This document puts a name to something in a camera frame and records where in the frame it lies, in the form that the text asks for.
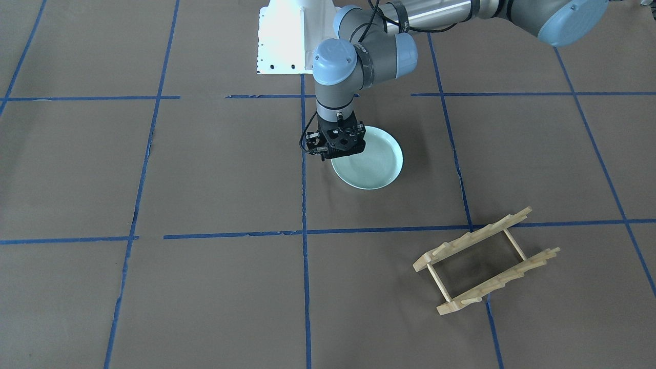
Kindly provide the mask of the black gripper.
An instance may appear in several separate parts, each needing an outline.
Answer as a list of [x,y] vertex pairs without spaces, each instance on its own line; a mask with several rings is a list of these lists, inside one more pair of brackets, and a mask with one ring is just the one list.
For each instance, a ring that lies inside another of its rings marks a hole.
[[312,115],[302,131],[300,147],[303,152],[319,155],[321,161],[324,162],[326,159],[351,156],[365,150],[366,129],[355,114],[351,114],[347,118],[338,115],[335,122],[319,117],[318,131],[308,132],[308,128],[316,116],[317,114]]

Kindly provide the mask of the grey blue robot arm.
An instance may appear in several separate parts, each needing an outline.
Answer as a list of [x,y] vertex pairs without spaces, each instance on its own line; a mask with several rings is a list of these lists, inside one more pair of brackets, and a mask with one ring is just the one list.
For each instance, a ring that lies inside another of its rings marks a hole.
[[599,23],[607,1],[389,1],[370,9],[349,5],[333,20],[336,37],[313,54],[318,129],[303,129],[299,145],[323,160],[365,150],[366,129],[354,94],[412,73],[419,60],[415,33],[441,33],[474,18],[502,18],[553,47],[571,45]]

